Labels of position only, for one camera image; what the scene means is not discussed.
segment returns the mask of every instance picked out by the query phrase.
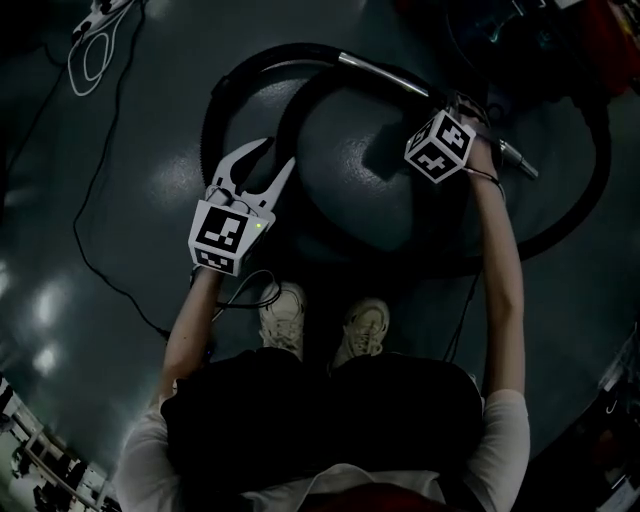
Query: feet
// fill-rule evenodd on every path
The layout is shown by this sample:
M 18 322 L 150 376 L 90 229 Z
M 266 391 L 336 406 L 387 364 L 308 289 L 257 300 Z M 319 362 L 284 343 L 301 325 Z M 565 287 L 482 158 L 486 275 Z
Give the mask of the feet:
M 273 297 L 276 284 L 270 284 L 262 292 L 260 300 Z M 281 348 L 293 353 L 302 361 L 302 330 L 307 299 L 300 286 L 283 282 L 280 297 L 273 304 L 260 309 L 260 336 L 263 346 Z
M 338 368 L 354 357 L 380 354 L 382 340 L 389 330 L 389 317 L 389 308 L 380 299 L 362 299 L 351 306 L 332 367 Z

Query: white cable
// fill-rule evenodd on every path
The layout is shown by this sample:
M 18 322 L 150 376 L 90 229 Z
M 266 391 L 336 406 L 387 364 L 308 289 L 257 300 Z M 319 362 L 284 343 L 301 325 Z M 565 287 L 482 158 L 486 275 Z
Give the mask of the white cable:
M 240 283 L 240 286 L 238 286 L 238 288 L 233 293 L 231 298 L 227 301 L 227 304 L 231 304 L 234 300 L 236 300 L 238 295 L 240 295 L 240 293 L 244 290 L 245 285 L 247 284 L 247 282 L 249 282 L 256 275 L 258 275 L 258 274 L 260 274 L 262 272 L 266 272 L 267 274 L 269 274 L 271 276 L 271 284 L 276 284 L 277 283 L 276 276 L 274 276 L 273 273 L 270 270 L 266 270 L 266 269 L 256 270 L 253 274 L 249 274 L 247 276 L 247 278 L 244 281 L 242 281 L 242 283 Z M 270 301 L 272 299 L 275 299 L 276 296 L 279 293 L 280 293 L 280 287 L 278 286 L 276 291 L 274 292 L 274 294 L 271 297 L 269 297 L 268 299 L 265 299 L 264 301 L 261 301 L 261 302 L 268 302 L 268 301 Z M 226 310 L 227 310 L 227 308 L 220 308 L 220 310 L 213 316 L 213 319 L 211 320 L 211 323 L 215 322 L 220 317 L 220 315 L 222 315 L 222 313 L 224 313 Z
M 129 4 L 122 9 L 122 12 L 120 12 L 118 14 L 115 14 L 112 19 L 110 19 L 102 27 L 100 27 L 98 32 L 93 34 L 91 42 L 89 43 L 89 45 L 87 46 L 87 48 L 86 48 L 86 50 L 84 52 L 84 57 L 82 59 L 82 67 L 84 69 L 84 77 L 85 77 L 85 79 L 88 82 L 95 82 L 95 83 L 88 90 L 83 91 L 83 92 L 80 92 L 78 90 L 78 88 L 76 87 L 76 84 L 75 84 L 75 82 L 73 80 L 73 72 L 71 71 L 71 59 L 73 59 L 76 50 L 79 49 L 80 45 L 83 43 L 84 37 L 81 37 L 80 39 L 78 39 L 78 42 L 76 42 L 76 44 L 74 44 L 73 47 L 71 48 L 71 51 L 69 52 L 69 55 L 67 57 L 67 69 L 69 71 L 69 81 L 71 82 L 71 88 L 73 89 L 73 92 L 76 94 L 76 96 L 80 96 L 80 97 L 88 96 L 100 84 L 100 81 L 102 80 L 102 76 L 104 75 L 105 71 L 109 67 L 109 64 L 111 64 L 111 58 L 113 57 L 113 52 L 114 52 L 114 49 L 116 47 L 116 34 L 118 32 L 118 27 L 120 26 L 120 22 L 127 15 L 127 13 L 129 12 L 129 9 L 131 9 L 131 6 L 133 4 L 134 4 L 134 0 L 129 2 Z M 103 30 L 106 29 L 107 27 L 109 27 L 113 23 L 115 23 L 116 26 L 113 29 L 113 33 L 111 35 L 111 38 L 109 38 L 109 35 L 106 32 L 103 32 Z M 89 72 L 87 70 L 87 55 L 89 54 L 89 50 L 93 46 L 93 43 L 95 43 L 101 37 L 103 37 L 105 39 L 104 57 L 102 59 L 102 67 L 100 68 L 100 71 L 98 71 L 98 73 L 96 73 L 93 76 L 89 76 Z

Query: black hose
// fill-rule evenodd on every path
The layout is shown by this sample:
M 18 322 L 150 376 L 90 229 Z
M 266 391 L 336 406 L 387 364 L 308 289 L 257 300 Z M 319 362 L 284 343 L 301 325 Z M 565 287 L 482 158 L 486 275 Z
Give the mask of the black hose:
M 212 91 L 212 98 L 202 129 L 201 164 L 205 184 L 208 185 L 211 183 L 218 162 L 223 156 L 224 136 L 231 116 L 244 99 L 252 81 L 255 80 L 262 71 L 275 65 L 295 60 L 313 60 L 335 65 L 338 64 L 340 53 L 341 50 L 336 48 L 316 44 L 295 43 L 278 46 L 254 55 L 236 67 L 229 75 L 223 77 Z M 419 85 L 429 87 L 428 84 L 425 84 L 422 80 L 410 75 L 404 70 L 395 68 L 394 72 L 404 75 L 410 80 L 419 81 Z M 336 66 L 331 73 L 321 73 L 312 78 L 298 91 L 288 105 L 278 130 L 276 146 L 276 160 L 278 163 L 281 164 L 290 156 L 295 155 L 297 134 L 299 133 L 300 126 L 317 102 L 338 86 L 358 83 L 357 80 L 354 81 L 354 77 L 358 76 L 365 77 L 364 80 L 359 81 L 360 85 L 363 83 L 368 83 L 369 85 L 376 84 L 375 87 L 380 88 L 379 90 L 385 90 L 386 86 L 368 73 L 354 71 L 343 66 Z M 398 98 L 402 98 L 403 94 L 408 94 L 408 97 L 411 97 L 410 93 L 403 93 L 403 91 L 397 87 L 394 91 Z M 435 93 L 435 91 L 433 96 L 437 102 L 442 98 L 442 96 Z M 538 235 L 518 244 L 518 250 L 522 260 L 532 258 L 546 251 L 567 237 L 595 208 L 607 184 L 611 167 L 611 137 L 606 103 L 602 101 L 592 103 L 589 103 L 589 101 L 576 101 L 576 104 L 582 111 L 585 122 L 591 130 L 592 139 L 596 148 L 596 164 L 593 175 L 582 196 L 562 218 Z M 454 175 L 451 179 L 447 180 L 446 183 L 449 186 L 456 182 L 460 183 L 461 181 L 466 183 L 465 180 L 456 180 L 456 177 L 460 178 L 460 176 L 461 173 L 458 173 L 458 176 Z M 299 191 L 303 191 L 304 189 L 299 183 L 299 177 L 294 178 L 294 183 L 295 182 L 298 183 Z M 367 267 L 394 268 L 394 270 L 404 269 L 410 275 L 421 277 L 473 275 L 481 268 L 482 261 L 480 256 L 456 258 L 453 256 L 438 255 L 429 257 L 428 254 L 433 254 L 433 247 L 430 247 L 430 250 L 426 252 L 424 245 L 416 247 L 413 244 L 409 244 L 409 246 L 403 247 L 395 253 L 378 251 L 356 240 L 335 226 L 330 228 L 329 221 L 324 218 L 308 198 L 306 203 L 307 212 L 312 216 L 314 222 L 317 225 L 322 225 L 323 231 L 329 235 L 327 241 L 329 241 L 329 237 L 331 237 L 334 242 L 331 245 L 337 245 L 343 249 L 346 247 L 348 250 L 358 253 L 358 255 L 362 257 L 362 263 L 364 264 L 366 262 Z M 460 215 L 462 211 L 463 208 L 459 208 L 458 212 Z M 450 233 L 451 230 L 452 225 L 449 225 L 447 229 L 443 229 L 442 232 Z
M 337 64 L 341 50 L 314 43 L 292 43 L 257 53 L 223 76 L 213 91 L 202 127 L 200 163 L 205 186 L 211 184 L 222 159 L 224 138 L 229 121 L 260 73 L 278 64 L 293 61 L 316 61 Z

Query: wire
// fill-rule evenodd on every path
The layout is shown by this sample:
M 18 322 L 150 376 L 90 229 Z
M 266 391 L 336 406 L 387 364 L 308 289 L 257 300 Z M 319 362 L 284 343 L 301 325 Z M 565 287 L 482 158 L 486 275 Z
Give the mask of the wire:
M 73 45 L 73 47 L 69 51 L 69 55 L 67 56 L 67 69 L 69 70 L 69 80 L 71 82 L 71 88 L 73 89 L 73 92 L 76 94 L 76 96 L 81 96 L 81 97 L 82 96 L 87 96 L 87 95 L 91 94 L 96 89 L 96 87 L 98 87 L 98 85 L 100 84 L 100 81 L 102 80 L 102 77 L 103 77 L 105 71 L 109 67 L 109 64 L 111 64 L 111 58 L 113 57 L 113 52 L 114 52 L 115 47 L 116 47 L 116 35 L 117 35 L 117 32 L 118 32 L 118 27 L 120 26 L 120 23 L 122 22 L 124 17 L 129 12 L 129 9 L 131 9 L 131 6 L 134 4 L 134 2 L 135 2 L 135 0 L 132 0 L 131 2 L 129 2 L 128 5 L 126 5 L 125 7 L 122 8 L 122 12 L 118 12 L 117 14 L 114 14 L 112 19 L 110 19 L 102 27 L 100 27 L 99 32 L 97 32 L 95 35 L 93 35 L 93 37 L 91 39 L 91 42 L 87 46 L 87 49 L 84 52 L 84 57 L 82 59 L 82 67 L 83 67 L 83 70 L 84 70 L 84 78 L 87 80 L 87 82 L 95 82 L 95 83 L 89 89 L 87 89 L 86 91 L 80 92 L 78 90 L 78 88 L 76 87 L 76 84 L 75 84 L 75 82 L 73 80 L 73 72 L 71 71 L 71 60 L 73 59 L 76 50 L 78 48 L 80 48 L 80 46 L 82 46 L 82 43 L 84 42 L 84 34 L 78 40 L 78 42 L 76 42 Z M 109 38 L 109 35 L 106 32 L 103 32 L 103 31 L 107 27 L 109 27 L 112 23 L 115 23 L 116 26 L 113 29 L 113 34 L 112 34 L 111 38 Z M 104 56 L 102 58 L 102 67 L 100 68 L 100 71 L 98 71 L 95 75 L 91 75 L 90 76 L 89 75 L 89 71 L 87 70 L 87 55 L 89 55 L 89 51 L 91 50 L 91 47 L 93 46 L 93 44 L 100 38 L 104 38 L 105 39 Z
M 49 45 L 46 45 L 44 43 L 42 43 L 42 46 L 44 47 L 44 54 L 47 56 L 47 60 L 49 61 L 49 63 L 52 66 L 55 66 L 57 68 L 65 68 L 67 67 L 67 65 L 64 62 L 58 62 L 54 56 L 51 54 L 51 50 L 49 50 Z
M 478 272 L 476 276 L 473 278 L 473 283 L 471 283 L 471 288 L 469 289 L 469 293 L 467 294 L 467 300 L 464 303 L 464 308 L 462 310 L 462 315 L 460 316 L 460 321 L 458 322 L 458 326 L 451 337 L 451 341 L 449 342 L 449 346 L 447 347 L 447 351 L 442 358 L 443 361 L 447 361 L 447 357 L 449 353 L 451 353 L 451 357 L 449 359 L 449 363 L 453 363 L 453 360 L 456 358 L 456 354 L 458 352 L 458 343 L 460 341 L 460 335 L 462 334 L 462 326 L 464 325 L 464 319 L 467 316 L 467 310 L 469 309 L 469 304 L 473 300 L 473 295 L 476 291 L 476 285 L 478 284 L 478 279 L 480 278 L 480 274 L 482 272 Z
M 232 304 L 234 300 L 236 300 L 236 298 L 238 297 L 238 295 L 240 295 L 240 293 L 242 293 L 245 289 L 246 289 L 246 285 L 247 283 L 253 279 L 255 276 L 262 274 L 262 273 L 267 273 L 271 276 L 271 285 L 275 285 L 276 286 L 276 291 L 273 293 L 273 295 L 271 297 L 269 297 L 268 299 L 265 299 L 261 302 L 255 302 L 255 303 L 251 303 L 251 304 Z M 271 304 L 273 304 L 274 302 L 276 302 L 279 298 L 280 298 L 280 294 L 282 293 L 282 287 L 280 285 L 280 283 L 276 280 L 276 277 L 273 275 L 273 273 L 270 270 L 256 270 L 254 273 L 249 274 L 249 276 L 247 276 L 247 278 L 242 281 L 242 283 L 240 284 L 240 286 L 238 286 L 238 288 L 236 289 L 236 291 L 234 292 L 234 294 L 231 296 L 231 298 L 227 301 L 227 302 L 218 302 L 217 306 L 220 308 L 220 311 L 218 311 L 213 319 L 211 320 L 211 323 L 215 322 L 218 318 L 220 318 L 220 315 L 222 315 L 222 313 L 224 313 L 227 309 L 258 309 L 258 308 L 262 308 L 262 307 L 266 307 L 266 306 L 270 306 Z
M 38 124 L 38 121 L 40 120 L 40 116 L 42 116 L 42 113 L 44 112 L 45 108 L 47 108 L 49 101 L 51 101 L 51 98 L 53 98 L 53 94 L 55 93 L 58 87 L 58 84 L 60 83 L 60 80 L 64 75 L 64 71 L 65 70 L 62 69 L 60 70 L 60 73 L 58 73 L 58 77 L 56 78 L 56 81 L 54 82 L 53 86 L 49 90 L 49 93 L 47 94 L 47 97 L 42 102 L 42 105 L 40 105 L 40 108 L 38 109 L 38 112 L 33 118 L 33 121 L 31 121 L 31 126 L 29 126 L 29 129 L 27 130 L 26 135 L 23 137 L 22 141 L 20 142 L 20 145 L 18 146 L 18 149 L 16 149 L 15 153 L 13 154 L 13 157 L 11 158 L 9 165 L 7 165 L 7 170 L 5 171 L 7 174 L 11 171 L 11 169 L 17 162 L 18 158 L 20 158 L 20 155 L 22 154 L 22 150 L 27 145 L 27 142 L 29 142 L 29 139 L 31 138 L 31 134 L 33 133 L 33 130 L 35 129 L 36 125 Z
M 496 187 L 498 187 L 500 189 L 500 193 L 502 194 L 502 200 L 505 203 L 507 202 L 507 196 L 504 193 L 504 188 L 502 187 L 502 183 L 500 183 L 500 180 L 498 180 L 498 178 L 496 178 L 495 176 L 492 176 L 488 172 L 479 171 L 478 169 L 474 169 L 473 167 L 463 167 L 463 169 L 465 171 L 467 171 L 469 174 L 475 174 L 477 176 L 482 176 L 483 178 L 486 178 L 489 181 L 491 181 L 491 183 L 493 183 Z
M 118 118 L 120 117 L 120 97 L 122 95 L 122 86 L 124 84 L 124 79 L 125 79 L 127 73 L 131 69 L 131 65 L 133 63 L 133 57 L 134 57 L 134 53 L 135 53 L 136 43 L 138 41 L 138 37 L 140 36 L 140 31 L 142 30 L 142 26 L 144 25 L 144 22 L 145 22 L 144 2 L 143 2 L 143 0 L 138 0 L 138 1 L 139 1 L 139 4 L 140 4 L 140 20 L 138 21 L 138 25 L 136 26 L 136 29 L 135 29 L 135 31 L 133 33 L 133 36 L 131 37 L 131 46 L 130 46 L 130 49 L 129 49 L 129 58 L 127 60 L 127 63 L 125 65 L 124 69 L 122 70 L 122 73 L 120 74 L 120 78 L 118 79 L 118 83 L 116 85 L 115 111 L 114 111 L 114 114 L 113 114 L 113 119 L 111 120 L 111 125 L 109 126 L 109 131 L 107 132 L 107 137 L 105 139 L 104 146 L 102 148 L 102 154 L 100 156 L 100 160 L 98 161 L 98 165 L 96 166 L 96 169 L 95 169 L 95 171 L 93 173 L 93 176 L 91 177 L 91 181 L 89 182 L 89 187 L 87 188 L 87 192 L 86 192 L 84 200 L 82 202 L 82 206 L 80 206 L 80 209 L 78 210 L 78 213 L 76 213 L 76 216 L 73 219 L 73 235 L 75 237 L 76 244 L 78 245 L 78 249 L 80 250 L 80 255 L 82 256 L 82 260 L 84 261 L 84 264 L 89 268 L 89 270 L 91 270 L 95 275 L 97 275 L 100 279 L 102 279 L 102 281 L 107 286 L 109 286 L 109 288 L 111 288 L 113 291 L 115 291 L 116 293 L 119 293 L 120 295 L 123 295 L 123 296 L 127 297 L 131 301 L 133 306 L 136 308 L 136 311 L 138 312 L 138 314 L 140 315 L 142 320 L 144 320 L 144 322 L 147 325 L 149 325 L 151 328 L 153 328 L 164 339 L 168 339 L 170 332 L 165 330 L 165 329 L 162 329 L 162 328 L 158 327 L 151 320 L 149 320 L 147 318 L 147 316 L 142 312 L 142 309 L 140 309 L 140 306 L 138 305 L 136 300 L 133 298 L 133 296 L 129 292 L 127 292 L 125 290 L 122 290 L 121 288 L 118 288 L 117 286 L 115 286 L 105 274 L 103 274 L 100 270 L 98 270 L 96 267 L 94 267 L 89 262 L 89 260 L 87 259 L 86 254 L 84 252 L 84 249 L 82 247 L 82 242 L 80 240 L 80 235 L 78 234 L 78 221 L 80 220 L 80 217 L 82 216 L 85 208 L 87 207 L 87 203 L 89 202 L 89 198 L 91 197 L 91 191 L 93 190 L 93 186 L 95 184 L 95 181 L 96 181 L 98 175 L 100 174 L 100 171 L 102 170 L 102 167 L 104 165 L 105 159 L 107 157 L 107 152 L 108 152 L 109 147 L 111 145 L 111 139 L 113 138 L 113 133 L 115 131 L 116 125 L 118 124 Z
M 260 215 L 257 211 L 255 211 L 253 208 L 251 208 L 251 206 L 249 206 L 248 203 L 246 203 L 242 199 L 236 198 L 226 188 L 219 187 L 218 185 L 209 185 L 209 187 L 207 187 L 207 190 L 205 190 L 205 198 L 204 198 L 204 200 L 208 201 L 209 199 L 211 199 L 211 197 L 213 196 L 213 194 L 216 193 L 217 190 L 222 190 L 224 192 L 225 196 L 227 197 L 227 199 L 229 199 L 229 201 L 231 201 L 232 203 L 242 203 L 243 205 L 245 205 L 247 207 L 247 209 L 250 212 L 253 212 L 253 215 L 256 215 L 256 216 Z

